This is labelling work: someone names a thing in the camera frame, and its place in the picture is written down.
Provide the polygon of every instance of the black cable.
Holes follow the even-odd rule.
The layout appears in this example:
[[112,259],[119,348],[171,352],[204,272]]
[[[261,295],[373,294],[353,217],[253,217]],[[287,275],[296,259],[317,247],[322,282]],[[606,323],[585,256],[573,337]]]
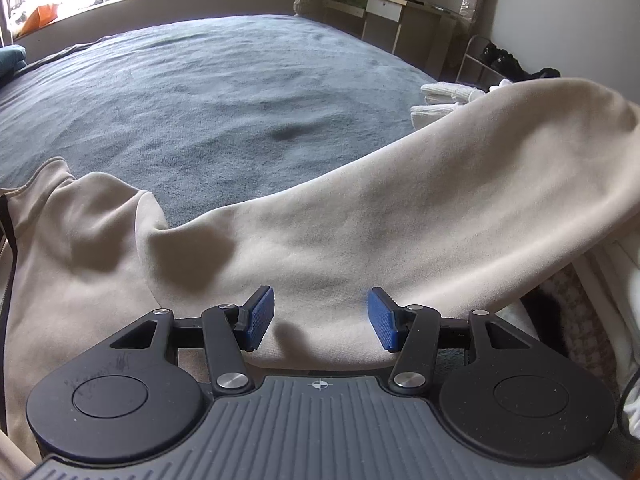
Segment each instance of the black cable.
[[640,368],[636,370],[636,373],[633,374],[633,377],[631,377],[629,382],[626,384],[625,389],[622,390],[622,394],[620,395],[620,402],[618,403],[618,408],[616,409],[616,423],[618,424],[618,429],[620,430],[620,433],[627,440],[630,440],[631,442],[634,442],[636,444],[640,443],[640,438],[633,436],[629,432],[629,426],[623,420],[623,415],[625,413],[626,398],[629,396],[629,393],[631,393],[631,390],[638,382],[638,379],[640,379]]

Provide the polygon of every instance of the gray ribbed plate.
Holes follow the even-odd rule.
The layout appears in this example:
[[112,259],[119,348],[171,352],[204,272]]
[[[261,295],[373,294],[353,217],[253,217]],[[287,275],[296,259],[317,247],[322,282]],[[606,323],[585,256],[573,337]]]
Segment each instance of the gray ribbed plate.
[[609,480],[592,457],[551,468],[492,462],[459,444],[420,399],[375,378],[267,377],[213,403],[183,443],[148,462],[83,469],[47,460],[33,480]]

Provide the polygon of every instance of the silver screw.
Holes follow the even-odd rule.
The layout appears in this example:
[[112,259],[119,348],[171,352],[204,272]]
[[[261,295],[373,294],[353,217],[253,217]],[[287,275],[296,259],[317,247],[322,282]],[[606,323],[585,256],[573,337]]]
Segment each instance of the silver screw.
[[416,372],[402,372],[394,377],[394,382],[401,388],[417,388],[426,381],[424,375]]
[[222,374],[216,379],[220,388],[226,388],[231,390],[233,388],[242,388],[249,383],[249,378],[244,374],[238,372],[229,372],[228,374]]

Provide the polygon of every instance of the white drawer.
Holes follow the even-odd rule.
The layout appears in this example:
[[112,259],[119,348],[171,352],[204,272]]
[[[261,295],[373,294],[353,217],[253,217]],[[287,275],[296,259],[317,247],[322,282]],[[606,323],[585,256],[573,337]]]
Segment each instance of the white drawer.
[[400,14],[402,14],[402,5],[386,0],[367,0],[367,12],[382,16],[393,22],[399,22]]

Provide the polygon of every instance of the patterned cloth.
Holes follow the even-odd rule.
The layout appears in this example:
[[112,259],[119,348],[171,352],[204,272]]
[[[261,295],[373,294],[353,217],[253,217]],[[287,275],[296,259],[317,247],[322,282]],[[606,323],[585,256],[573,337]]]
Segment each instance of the patterned cloth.
[[613,348],[574,267],[564,267],[540,287],[560,305],[562,334],[571,361],[599,377],[618,398]]

